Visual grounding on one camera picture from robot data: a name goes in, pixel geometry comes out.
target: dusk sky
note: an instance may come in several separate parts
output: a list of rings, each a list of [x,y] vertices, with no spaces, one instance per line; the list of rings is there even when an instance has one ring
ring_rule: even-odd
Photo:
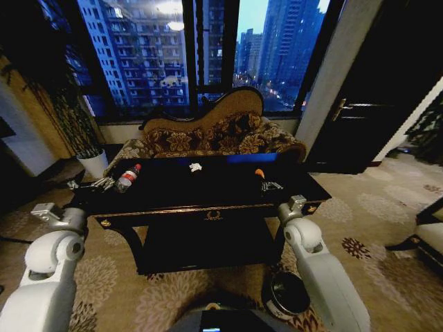
[[[326,12],[329,0],[320,0],[318,7],[321,12]],[[254,33],[262,33],[268,0],[240,0],[237,41],[246,30],[253,28]]]

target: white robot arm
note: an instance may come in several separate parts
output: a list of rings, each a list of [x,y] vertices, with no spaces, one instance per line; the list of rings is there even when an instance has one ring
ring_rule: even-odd
[[[297,257],[297,269],[312,304],[330,331],[370,331],[370,316],[340,261],[331,255],[320,228],[302,218],[302,196],[279,206],[284,237]]]
[[[66,332],[75,298],[74,271],[84,253],[86,214],[76,208],[63,212],[53,204],[33,211],[56,231],[38,238],[26,251],[26,270],[0,313],[0,331]]]

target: patterned carpet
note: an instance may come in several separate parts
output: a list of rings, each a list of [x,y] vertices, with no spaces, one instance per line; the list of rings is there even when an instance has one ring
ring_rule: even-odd
[[[415,215],[443,195],[443,171],[412,156],[387,158],[359,175],[315,174],[333,196],[311,219],[322,228],[329,250],[344,265],[367,306],[373,331],[442,331],[443,281],[414,251],[386,252],[415,227]],[[72,193],[54,189],[0,219],[5,237],[36,239],[46,226],[28,212],[34,204],[68,203]],[[275,230],[275,219],[268,220]],[[213,291],[239,295],[262,310],[260,291],[269,269],[295,270],[285,248],[278,266],[194,270],[138,276],[123,238],[89,220],[86,254],[78,264],[78,291],[70,331],[165,331],[198,299]],[[146,228],[137,229],[144,237]],[[0,306],[16,289],[24,271],[27,245],[0,243]],[[290,322],[301,331],[324,331],[310,308]]]

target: door handle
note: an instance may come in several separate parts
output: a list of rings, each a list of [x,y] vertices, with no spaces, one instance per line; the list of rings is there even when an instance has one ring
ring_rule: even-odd
[[[353,107],[351,107],[351,106],[345,106],[345,103],[346,103],[346,98],[343,98],[342,100],[340,100],[340,102],[337,106],[337,109],[335,110],[334,115],[332,116],[332,119],[331,119],[332,122],[337,120],[337,118],[340,116],[340,113],[342,110],[353,109]]]

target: black wooden table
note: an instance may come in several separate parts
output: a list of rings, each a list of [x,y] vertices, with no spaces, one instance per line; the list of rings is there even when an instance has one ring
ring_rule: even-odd
[[[284,236],[271,236],[265,217],[279,204],[302,194],[304,214],[312,214],[331,196],[302,168],[280,154],[202,156],[121,160],[114,178],[136,163],[142,170],[124,193],[99,194],[80,188],[75,200],[106,230],[128,242],[139,274],[272,264],[280,260]],[[191,172],[199,163],[201,171]],[[282,190],[262,193],[262,178]],[[134,227],[148,225],[142,243]]]

